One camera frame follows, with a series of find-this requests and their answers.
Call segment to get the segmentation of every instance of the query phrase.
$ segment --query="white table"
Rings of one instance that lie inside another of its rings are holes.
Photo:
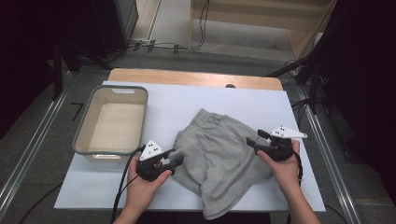
[[[153,139],[162,148],[172,148],[177,132],[191,122],[200,108],[238,119],[254,130],[272,131],[281,124],[297,130],[289,98],[284,91],[131,82],[106,82],[106,84],[142,86],[148,90],[148,112],[143,143]],[[304,167],[303,193],[314,211],[325,211],[302,141],[301,159]],[[95,163],[76,154],[55,208],[112,208],[124,166],[125,164],[114,162]],[[125,193],[120,199],[119,207],[123,207],[124,202]],[[202,201],[200,197],[179,185],[171,177],[157,191],[148,210],[199,211],[202,210]],[[287,210],[286,200],[273,178],[252,186],[232,209],[239,212]]]

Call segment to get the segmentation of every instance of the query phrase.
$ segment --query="plastic bin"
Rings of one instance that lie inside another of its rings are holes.
[[[143,87],[97,87],[78,126],[73,149],[90,161],[126,161],[141,145],[148,99]]]

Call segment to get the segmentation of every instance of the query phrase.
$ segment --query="gray floor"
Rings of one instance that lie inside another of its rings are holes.
[[[171,0],[163,0],[162,7],[166,8],[165,3]],[[160,10],[159,18],[166,14],[165,10]],[[181,43],[177,39],[182,35],[174,35],[174,38],[161,32],[161,25],[156,23],[153,38],[158,42],[172,41]],[[246,32],[252,27],[245,27]],[[281,34],[279,30],[273,30],[273,35]],[[212,40],[211,35],[207,37],[208,43],[216,43],[218,48],[202,48],[201,52],[180,51],[174,54],[172,50],[155,49],[148,52],[148,49],[141,48],[137,51],[129,50],[122,54],[112,65],[124,68],[155,68],[179,71],[201,71],[213,73],[235,74],[241,76],[262,76],[281,68],[284,62],[290,59],[290,50],[282,49],[288,53],[273,53],[270,50],[259,50],[260,53],[250,53],[248,49],[255,47],[255,42],[250,43],[249,48],[238,48],[233,51],[228,48],[220,39]],[[268,39],[266,46],[273,46],[274,41],[284,42],[278,36],[276,39]],[[27,172],[21,186],[16,192],[9,208],[1,220],[1,223],[16,223],[23,214],[41,198],[46,192],[53,188],[59,179],[67,172],[68,166],[73,156],[71,144],[76,132],[81,115],[73,121],[77,108],[71,103],[86,103],[93,88],[100,85],[108,77],[109,71],[92,63],[84,65],[80,73],[73,75],[74,80],[70,90],[65,96],[64,102],[52,122],[44,141],[41,143],[35,159]],[[288,93],[291,102],[300,100],[297,86],[293,78],[289,75],[280,77],[285,91]],[[44,117],[50,106],[52,86],[49,86],[26,112],[15,123],[6,137],[0,141],[0,184],[4,185],[10,177],[14,167],[20,159],[23,151],[29,144],[30,139],[35,133],[40,120]],[[391,203],[388,194],[384,190],[378,174],[365,164],[354,164],[346,161],[343,145],[332,121],[326,117],[318,105],[318,119],[322,125],[326,138],[331,146],[332,154],[336,160],[341,174],[346,181],[351,198],[357,207],[362,223],[395,223],[396,209]],[[306,116],[301,123],[301,131],[314,136],[311,125]],[[318,143],[314,137],[304,140],[308,156],[311,161],[314,174],[318,181],[320,192],[325,204],[336,211],[343,213],[339,198],[329,176],[322,154],[318,150]],[[110,211],[70,211],[56,210],[53,205],[59,190],[52,193],[46,201],[41,203],[29,216],[27,223],[108,223]],[[330,208],[325,213],[318,214],[323,223],[344,223],[343,220]],[[201,223],[200,214],[179,214],[179,223]],[[273,223],[285,223],[287,214],[273,213],[271,219]]]

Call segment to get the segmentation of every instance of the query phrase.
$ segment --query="gray fabric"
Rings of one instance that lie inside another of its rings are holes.
[[[254,183],[271,175],[246,137],[268,145],[246,124],[203,109],[177,135],[169,157],[182,155],[184,162],[174,178],[202,198],[206,219],[227,213]]]

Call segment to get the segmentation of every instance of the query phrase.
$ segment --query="human hand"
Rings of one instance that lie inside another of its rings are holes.
[[[172,174],[170,170],[164,171],[152,182],[142,179],[136,173],[138,157],[133,157],[129,165],[127,196],[124,208],[115,223],[136,223],[140,215],[149,207],[157,189],[165,183]]]
[[[293,150],[297,154],[300,154],[300,142],[291,139],[291,145]],[[268,154],[261,150],[257,152],[257,155],[271,167],[274,177],[282,191],[288,188],[299,188],[299,163],[295,156],[291,156],[286,161],[274,161]]]

